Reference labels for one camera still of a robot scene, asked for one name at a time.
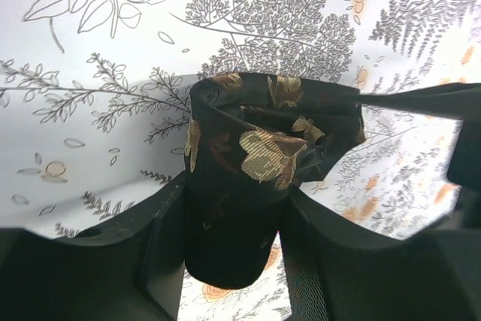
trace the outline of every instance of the gold floral pattern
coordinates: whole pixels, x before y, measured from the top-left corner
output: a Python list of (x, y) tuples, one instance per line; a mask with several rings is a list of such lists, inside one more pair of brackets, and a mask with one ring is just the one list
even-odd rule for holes
[(324, 136), (324, 132), (314, 125), (313, 120), (307, 120), (305, 117), (300, 116), (292, 125), (292, 131), (304, 132), (304, 139), (316, 143), (319, 138)]
[(238, 73), (217, 75), (215, 77), (212, 77), (212, 81), (227, 90), (237, 90), (241, 88), (244, 83)]
[(247, 152), (247, 157), (240, 166), (242, 171), (259, 183), (278, 177), (275, 184), (277, 190), (289, 187), (298, 155), (307, 149), (304, 139), (259, 128), (244, 132), (239, 144)]
[(297, 102), (301, 100), (304, 94), (301, 91), (301, 78), (277, 76), (277, 82), (268, 77), (269, 92), (271, 93), (272, 102), (277, 108), (284, 105), (296, 107)]
[(198, 142), (201, 140), (201, 127), (198, 122), (191, 118), (189, 122), (189, 129), (187, 130), (186, 146), (184, 154), (186, 157), (190, 156), (190, 172), (195, 169), (197, 162)]

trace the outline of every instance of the floral wallpaper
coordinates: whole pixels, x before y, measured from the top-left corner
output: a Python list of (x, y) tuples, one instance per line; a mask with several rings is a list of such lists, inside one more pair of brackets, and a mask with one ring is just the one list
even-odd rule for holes
[[(0, 8), (0, 226), (48, 238), (115, 217), (183, 170), (189, 88), (203, 77), (258, 71), (394, 93), (477, 82), (481, 70), (480, 0), (0, 0)], [(360, 226), (408, 238), (456, 200), (444, 171), (458, 124), (363, 113), (366, 142), (302, 190)], [(266, 285), (273, 295), (274, 269), (264, 286), (226, 297), (186, 279), (186, 292), (200, 295), (188, 302), (224, 315), (229, 302), (264, 297)], [(255, 302), (246, 304), (229, 317), (248, 318)]]

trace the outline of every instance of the gray fern drawing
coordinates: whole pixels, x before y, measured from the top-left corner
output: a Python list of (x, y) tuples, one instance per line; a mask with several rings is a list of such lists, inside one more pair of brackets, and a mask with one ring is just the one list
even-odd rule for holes
[(84, 201), (83, 204), (88, 210), (94, 210), (93, 214), (99, 216), (98, 220), (103, 221), (107, 218), (115, 217), (120, 212), (128, 210), (132, 207), (135, 202), (129, 202), (125, 207), (123, 206), (123, 201), (118, 201), (113, 204), (112, 201), (102, 201), (101, 197), (95, 196), (91, 192), (85, 192), (81, 197)]
[(392, 49), (420, 60), (432, 56), (442, 34), (450, 26), (461, 25), (466, 14), (473, 13), (478, 0), (389, 0), (369, 37), (384, 41)]
[(226, 34), (199, 77), (257, 71), (337, 82), (351, 63), (347, 14), (323, 14), (326, 0), (192, 0), (186, 19)]
[(99, 88), (88, 88), (76, 80), (71, 82), (71, 86), (64, 86), (59, 81), (59, 72), (46, 71), (42, 64), (15, 67), (13, 59), (0, 60), (0, 75), (5, 76), (5, 86), (0, 86), (0, 107), (6, 108), (11, 103), (10, 94), (14, 92), (23, 94), (24, 103), (42, 96), (46, 107), (36, 110), (33, 115), (41, 118), (40, 123), (64, 123), (77, 107), (92, 107), (95, 95), (106, 95), (110, 97), (107, 110), (91, 112), (94, 117), (92, 125), (103, 133), (110, 133), (122, 116), (164, 111), (179, 114), (176, 118), (163, 117), (159, 124), (152, 124), (152, 130), (145, 139), (149, 144), (157, 137), (165, 138), (172, 130), (182, 129), (188, 124), (190, 87), (181, 91), (182, 77), (154, 67), (147, 82), (132, 86), (126, 77), (126, 65), (101, 58), (98, 53), (93, 53), (87, 63), (95, 66), (93, 77), (102, 82)]

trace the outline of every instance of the black fabric pouch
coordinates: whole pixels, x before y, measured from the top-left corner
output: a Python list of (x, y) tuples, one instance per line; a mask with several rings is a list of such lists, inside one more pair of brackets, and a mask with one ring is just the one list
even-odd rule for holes
[(323, 180), (365, 141), (358, 90), (272, 74), (233, 73), (191, 89), (185, 146), (186, 268), (223, 289), (254, 283), (289, 190)]

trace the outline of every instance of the bag strap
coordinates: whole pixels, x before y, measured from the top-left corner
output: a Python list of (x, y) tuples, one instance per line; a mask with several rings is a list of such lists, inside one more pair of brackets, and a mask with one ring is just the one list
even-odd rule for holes
[(452, 83), (389, 95), (345, 95), (343, 100), (453, 120), (481, 122), (481, 83)]

